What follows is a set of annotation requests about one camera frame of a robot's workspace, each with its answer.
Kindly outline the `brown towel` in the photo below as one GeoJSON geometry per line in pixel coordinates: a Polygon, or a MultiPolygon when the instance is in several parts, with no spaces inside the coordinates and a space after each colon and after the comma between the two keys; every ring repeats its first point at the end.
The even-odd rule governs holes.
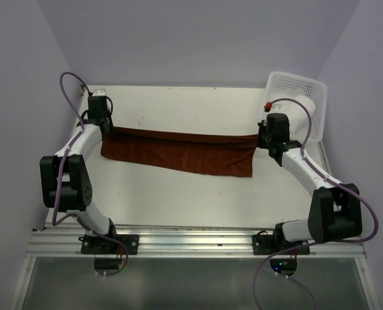
{"type": "Polygon", "coordinates": [[[218,136],[116,127],[101,155],[114,161],[212,176],[251,177],[258,136],[218,136]]]}

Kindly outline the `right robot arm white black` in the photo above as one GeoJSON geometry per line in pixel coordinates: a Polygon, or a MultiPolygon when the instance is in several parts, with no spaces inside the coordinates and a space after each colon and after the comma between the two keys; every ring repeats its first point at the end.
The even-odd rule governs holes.
{"type": "Polygon", "coordinates": [[[272,245],[278,253],[288,253],[298,242],[340,241],[362,233],[360,201],[357,187],[350,183],[343,189],[331,181],[324,169],[310,167],[307,152],[300,142],[289,137],[289,118],[272,113],[259,124],[258,147],[267,149],[269,157],[290,172],[311,197],[307,218],[275,225],[272,245]]]}

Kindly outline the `white towel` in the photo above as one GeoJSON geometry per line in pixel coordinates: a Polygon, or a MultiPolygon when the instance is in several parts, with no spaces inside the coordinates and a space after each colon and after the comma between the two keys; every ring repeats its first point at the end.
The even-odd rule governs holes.
{"type": "MultiPolygon", "coordinates": [[[[289,118],[289,133],[292,139],[302,139],[309,128],[309,120],[304,109],[289,100],[287,101],[287,110],[285,115],[289,118]]],[[[312,117],[316,110],[316,105],[309,97],[297,95],[295,101],[302,104],[312,117]]]]}

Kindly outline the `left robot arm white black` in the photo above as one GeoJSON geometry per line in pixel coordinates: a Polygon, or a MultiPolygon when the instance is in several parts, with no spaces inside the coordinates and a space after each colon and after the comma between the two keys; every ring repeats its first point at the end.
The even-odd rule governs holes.
{"type": "Polygon", "coordinates": [[[53,156],[40,159],[41,188],[43,202],[52,208],[52,224],[73,217],[86,230],[88,236],[97,237],[96,246],[104,253],[113,253],[119,245],[114,225],[96,207],[93,189],[85,160],[103,139],[113,131],[112,100],[102,91],[88,97],[86,119],[79,121],[76,133],[67,144],[53,156]]]}

